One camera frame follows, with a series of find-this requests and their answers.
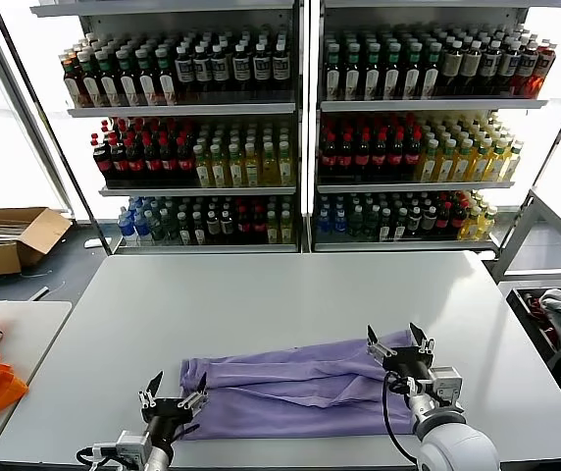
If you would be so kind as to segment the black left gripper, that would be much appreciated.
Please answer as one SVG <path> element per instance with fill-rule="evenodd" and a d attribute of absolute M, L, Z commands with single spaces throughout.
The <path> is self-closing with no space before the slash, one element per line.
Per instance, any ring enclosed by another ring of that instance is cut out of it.
<path fill-rule="evenodd" d="M 181 387 L 181 399 L 157 398 L 163 374 L 160 371 L 144 390 L 138 392 L 141 415 L 152 442 L 174 442 L 181 438 L 193 421 L 191 410 L 201 410 L 208 401 L 206 373 L 192 390 Z"/>

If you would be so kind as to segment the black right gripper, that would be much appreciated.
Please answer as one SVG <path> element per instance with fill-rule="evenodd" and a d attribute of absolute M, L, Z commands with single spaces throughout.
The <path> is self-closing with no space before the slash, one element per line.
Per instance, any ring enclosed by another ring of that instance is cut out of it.
<path fill-rule="evenodd" d="M 385 371 L 397 373 L 401 378 L 428 380 L 429 369 L 433 364 L 434 339 L 428 338 L 414 323 L 410 324 L 410 332 L 416 346 L 392 349 L 381 343 L 373 328 L 368 325 L 367 351 L 376 361 L 382 361 Z"/>

